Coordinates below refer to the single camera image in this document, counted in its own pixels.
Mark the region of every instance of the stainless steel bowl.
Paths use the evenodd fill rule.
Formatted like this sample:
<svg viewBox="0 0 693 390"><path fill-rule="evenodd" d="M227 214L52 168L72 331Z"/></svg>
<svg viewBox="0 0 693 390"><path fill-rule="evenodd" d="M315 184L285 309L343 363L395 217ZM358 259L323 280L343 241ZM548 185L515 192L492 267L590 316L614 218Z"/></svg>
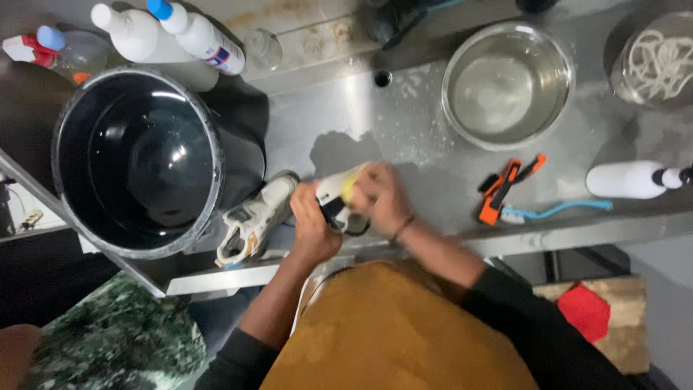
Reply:
<svg viewBox="0 0 693 390"><path fill-rule="evenodd" d="M468 141L490 151L519 149L553 129L573 89L572 62L551 36L501 23L455 52L443 78L443 108Z"/></svg>

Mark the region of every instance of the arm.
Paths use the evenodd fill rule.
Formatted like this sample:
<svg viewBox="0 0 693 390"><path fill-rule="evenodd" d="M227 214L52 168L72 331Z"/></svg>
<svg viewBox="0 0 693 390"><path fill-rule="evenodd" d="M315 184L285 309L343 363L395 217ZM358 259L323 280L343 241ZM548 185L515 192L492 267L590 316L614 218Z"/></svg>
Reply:
<svg viewBox="0 0 693 390"><path fill-rule="evenodd" d="M316 265L339 251L315 200L317 183L302 183L291 197L296 240L277 274L250 304L196 389L257 389L291 333L301 288Z"/></svg>
<svg viewBox="0 0 693 390"><path fill-rule="evenodd" d="M396 171L371 164L355 183L354 206L386 237L404 245L429 272L464 291L459 303L505 334L542 389L621 389L618 370L558 307L415 219Z"/></svg>

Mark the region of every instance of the hand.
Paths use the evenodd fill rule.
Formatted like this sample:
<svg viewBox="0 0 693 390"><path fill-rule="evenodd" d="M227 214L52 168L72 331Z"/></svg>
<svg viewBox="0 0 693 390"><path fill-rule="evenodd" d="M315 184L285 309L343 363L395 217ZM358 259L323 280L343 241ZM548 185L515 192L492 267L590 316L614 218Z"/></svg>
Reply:
<svg viewBox="0 0 693 390"><path fill-rule="evenodd" d="M296 216L296 240L290 256L310 269L332 258L342 247L342 235L327 226L317 204L318 184L301 183L291 196L291 210Z"/></svg>
<svg viewBox="0 0 693 390"><path fill-rule="evenodd" d="M352 203L386 237L393 237L414 215L402 180L386 162L368 164L361 171L353 186Z"/></svg>

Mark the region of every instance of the stainless steel counter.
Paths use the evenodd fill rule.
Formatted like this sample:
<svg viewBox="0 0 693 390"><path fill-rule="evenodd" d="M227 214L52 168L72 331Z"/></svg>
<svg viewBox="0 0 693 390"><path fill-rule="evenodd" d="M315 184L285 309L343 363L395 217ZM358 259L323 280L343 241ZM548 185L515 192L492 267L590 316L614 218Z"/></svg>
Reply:
<svg viewBox="0 0 693 390"><path fill-rule="evenodd" d="M419 216L457 235L461 244L484 256L693 232L690 189L652 201L616 201L609 213L571 210L526 226L479 226L472 217L480 201L476 187L510 157L529 162L539 152L547 155L547 164L513 187L507 198L513 206L528 210L590 198L584 178L599 163L654 159L685 166L693 162L693 110L659 112L628 105L613 96L606 71L608 61L634 28L665 5L686 5L563 0L553 11L532 20L572 56L577 88L556 131L522 150L499 153L466 142L448 125L441 106L447 60L472 32L441 33L441 29L449 28L446 21L454 20L455 12L463 12L466 3L471 2L429 15L392 52L366 53L256 81L270 98L267 174L292 169L304 179L321 178L364 161L389 160L407 184ZM491 15L479 23L495 21ZM392 72L389 87L374 85L376 70ZM213 269L174 278L166 293L265 284L290 248L292 234L290 228L280 228L270 241L272 251L262 261L232 271ZM405 257L375 234L365 235L348 240L342 252L315 273L382 256Z"/></svg>

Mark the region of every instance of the sneaker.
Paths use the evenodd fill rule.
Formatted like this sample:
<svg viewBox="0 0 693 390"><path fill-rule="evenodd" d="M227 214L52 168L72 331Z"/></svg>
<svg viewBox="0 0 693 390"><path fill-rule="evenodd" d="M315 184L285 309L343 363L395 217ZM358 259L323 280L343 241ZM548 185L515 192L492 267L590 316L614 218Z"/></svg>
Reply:
<svg viewBox="0 0 693 390"><path fill-rule="evenodd" d="M215 263L219 267L240 264L264 249L274 229L291 217L289 200L299 181L291 171L279 172L255 198L224 214L229 231L217 248Z"/></svg>

